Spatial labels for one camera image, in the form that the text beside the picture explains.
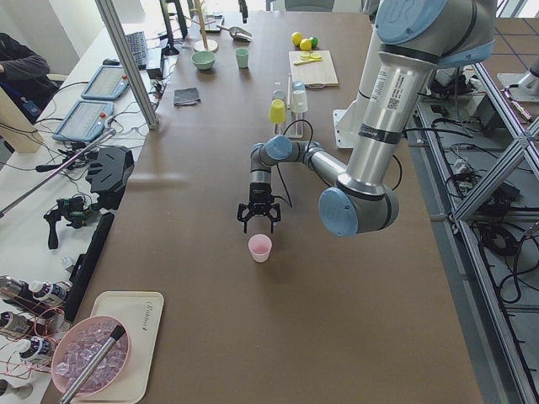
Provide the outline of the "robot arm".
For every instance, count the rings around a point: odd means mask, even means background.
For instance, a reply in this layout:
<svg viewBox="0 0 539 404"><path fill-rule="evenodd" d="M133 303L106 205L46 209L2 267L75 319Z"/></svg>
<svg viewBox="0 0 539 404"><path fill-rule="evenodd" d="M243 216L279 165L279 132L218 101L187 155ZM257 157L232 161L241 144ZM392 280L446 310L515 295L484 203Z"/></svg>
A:
<svg viewBox="0 0 539 404"><path fill-rule="evenodd" d="M271 169L282 162L303 162L329 184L320 195L318 212L330 232L349 237L389 227L399 203L383 179L419 92L434 70L470 65L491 55L496 8L495 1L382 2L374 29L381 65L348 163L315 141L277 135L254 145L249 202L238 206L237 219L280 221Z"/></svg>

